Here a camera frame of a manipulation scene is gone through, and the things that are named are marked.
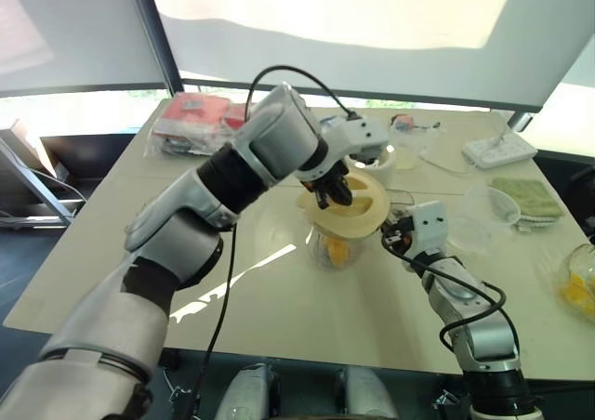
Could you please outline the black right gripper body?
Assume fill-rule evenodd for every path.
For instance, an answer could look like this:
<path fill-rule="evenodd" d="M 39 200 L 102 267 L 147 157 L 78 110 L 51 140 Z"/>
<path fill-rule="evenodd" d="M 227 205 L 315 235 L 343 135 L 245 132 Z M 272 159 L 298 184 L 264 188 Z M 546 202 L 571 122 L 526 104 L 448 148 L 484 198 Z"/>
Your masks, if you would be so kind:
<path fill-rule="evenodd" d="M 413 231 L 411 216 L 387 218 L 381 225 L 382 245 L 392 253 L 406 253 L 412 245 Z"/>

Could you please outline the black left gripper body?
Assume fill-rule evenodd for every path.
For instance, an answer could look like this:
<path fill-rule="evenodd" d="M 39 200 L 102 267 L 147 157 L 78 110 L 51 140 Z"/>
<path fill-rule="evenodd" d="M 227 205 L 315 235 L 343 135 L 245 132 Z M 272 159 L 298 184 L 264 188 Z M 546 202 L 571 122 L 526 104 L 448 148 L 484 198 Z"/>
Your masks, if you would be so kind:
<path fill-rule="evenodd" d="M 319 178 L 301 179 L 301 184 L 310 192 L 345 193 L 348 191 L 345 176 L 348 167 L 344 162 L 335 162 L 331 168 Z"/>

